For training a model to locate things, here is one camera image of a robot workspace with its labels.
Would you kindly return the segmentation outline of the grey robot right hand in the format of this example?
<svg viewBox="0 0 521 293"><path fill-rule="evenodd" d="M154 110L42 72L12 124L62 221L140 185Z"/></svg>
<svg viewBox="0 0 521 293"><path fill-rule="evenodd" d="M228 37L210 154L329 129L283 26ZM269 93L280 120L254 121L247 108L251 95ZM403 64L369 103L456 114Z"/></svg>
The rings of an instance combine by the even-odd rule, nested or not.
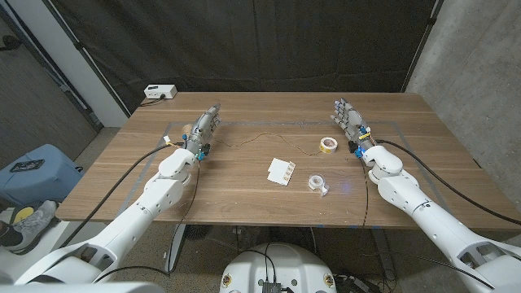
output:
<svg viewBox="0 0 521 293"><path fill-rule="evenodd" d="M344 131L349 151L357 158L360 159L367 150L376 145L371 137L370 126L344 98L335 101L335 113L331 115L331 119Z"/></svg>

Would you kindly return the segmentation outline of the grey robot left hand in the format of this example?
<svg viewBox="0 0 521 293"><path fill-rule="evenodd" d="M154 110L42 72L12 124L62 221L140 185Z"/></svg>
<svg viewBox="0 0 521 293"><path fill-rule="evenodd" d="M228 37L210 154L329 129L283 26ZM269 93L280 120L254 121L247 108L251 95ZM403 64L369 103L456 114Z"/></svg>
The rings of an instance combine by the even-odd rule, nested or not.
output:
<svg viewBox="0 0 521 293"><path fill-rule="evenodd" d="M194 122L188 133L185 148L193 153L197 160L202 160L210 152L212 135L221 123L219 118L220 109L220 103L210 107Z"/></svg>

